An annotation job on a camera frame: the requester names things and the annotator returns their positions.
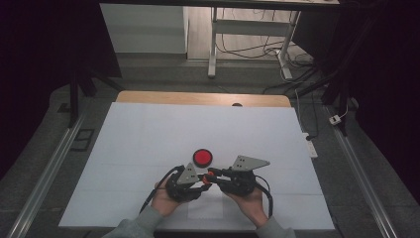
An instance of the hand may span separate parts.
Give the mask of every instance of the hand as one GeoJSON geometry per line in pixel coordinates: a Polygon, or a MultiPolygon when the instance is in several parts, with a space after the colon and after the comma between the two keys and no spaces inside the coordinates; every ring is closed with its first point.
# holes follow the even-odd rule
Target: hand
{"type": "Polygon", "coordinates": [[[166,192],[166,185],[167,179],[161,184],[161,186],[157,189],[157,193],[152,200],[152,207],[160,213],[162,216],[169,216],[172,212],[178,207],[181,203],[176,202],[166,192]]]}
{"type": "Polygon", "coordinates": [[[231,193],[226,193],[238,204],[241,211],[257,226],[262,227],[267,221],[268,217],[263,211],[263,192],[258,188],[246,196],[237,196],[231,193]]]}

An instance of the wooden table edge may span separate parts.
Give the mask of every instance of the wooden table edge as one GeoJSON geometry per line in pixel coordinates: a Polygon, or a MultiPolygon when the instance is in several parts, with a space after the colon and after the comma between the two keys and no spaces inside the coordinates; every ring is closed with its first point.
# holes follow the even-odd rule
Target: wooden table edge
{"type": "Polygon", "coordinates": [[[234,103],[239,103],[243,106],[252,107],[291,107],[290,100],[284,95],[203,92],[125,90],[118,94],[116,102],[220,106],[232,106],[234,103]]]}

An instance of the red button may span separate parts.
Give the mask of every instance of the red button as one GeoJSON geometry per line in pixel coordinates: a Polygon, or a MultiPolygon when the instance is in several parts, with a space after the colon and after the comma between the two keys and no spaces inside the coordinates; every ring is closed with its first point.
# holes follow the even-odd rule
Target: red button
{"type": "Polygon", "coordinates": [[[195,166],[199,168],[206,168],[213,161],[213,155],[205,149],[200,149],[194,153],[192,160],[195,166]]]}

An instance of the sleeve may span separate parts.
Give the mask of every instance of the sleeve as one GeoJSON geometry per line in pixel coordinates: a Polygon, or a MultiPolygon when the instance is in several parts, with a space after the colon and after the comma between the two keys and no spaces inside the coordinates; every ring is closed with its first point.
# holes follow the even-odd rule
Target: sleeve
{"type": "Polygon", "coordinates": [[[268,222],[256,230],[260,238],[295,238],[291,228],[283,229],[272,216],[268,222]]]}
{"type": "Polygon", "coordinates": [[[163,216],[151,206],[147,206],[140,215],[134,219],[125,219],[103,238],[153,238],[157,226],[162,222],[163,216]]]}

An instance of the aluminum rail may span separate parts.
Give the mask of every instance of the aluminum rail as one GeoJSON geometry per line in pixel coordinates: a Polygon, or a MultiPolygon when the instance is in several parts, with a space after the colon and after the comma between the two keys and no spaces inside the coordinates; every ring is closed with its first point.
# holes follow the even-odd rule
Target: aluminum rail
{"type": "MultiPolygon", "coordinates": [[[[326,115],[329,117],[334,116],[326,106],[324,106],[326,115]]],[[[346,158],[349,162],[349,165],[353,171],[353,174],[356,178],[356,181],[359,184],[359,187],[362,190],[362,193],[365,196],[367,205],[370,207],[372,215],[376,220],[377,226],[382,233],[382,236],[385,238],[397,238],[395,228],[392,225],[391,220],[389,219],[386,210],[383,207],[382,202],[377,196],[376,192],[373,189],[373,186],[370,183],[370,180],[365,172],[361,162],[358,159],[358,156],[353,149],[352,144],[350,143],[347,137],[344,137],[338,127],[334,127],[334,132],[336,134],[337,140],[343,149],[343,152],[346,155],[346,158]]]]}
{"type": "Polygon", "coordinates": [[[15,224],[12,226],[8,238],[23,238],[26,236],[29,228],[31,227],[32,222],[34,221],[38,210],[40,209],[43,201],[49,192],[49,189],[53,183],[53,180],[61,167],[62,162],[64,161],[65,156],[67,155],[68,150],[70,149],[71,143],[73,142],[77,132],[83,123],[87,111],[91,105],[91,98],[85,98],[85,105],[82,107],[80,115],[72,128],[67,128],[62,136],[58,146],[55,148],[55,151],[50,158],[49,163],[43,171],[40,179],[32,190],[31,195],[29,196],[27,202],[19,213],[18,218],[15,221],[15,224]]]}

